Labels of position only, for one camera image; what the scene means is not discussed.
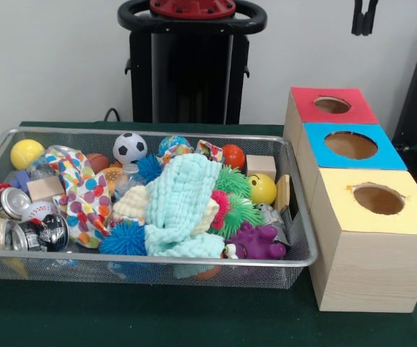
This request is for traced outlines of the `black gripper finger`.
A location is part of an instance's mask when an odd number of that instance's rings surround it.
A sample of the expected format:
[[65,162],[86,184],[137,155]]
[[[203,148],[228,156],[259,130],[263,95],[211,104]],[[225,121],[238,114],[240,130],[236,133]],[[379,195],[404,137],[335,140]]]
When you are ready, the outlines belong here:
[[374,26],[374,18],[375,13],[377,10],[378,0],[370,0],[368,9],[363,16],[363,26],[362,26],[362,35],[371,35],[373,26]]
[[364,13],[362,12],[363,0],[355,0],[353,8],[353,21],[351,33],[361,35],[364,26]]

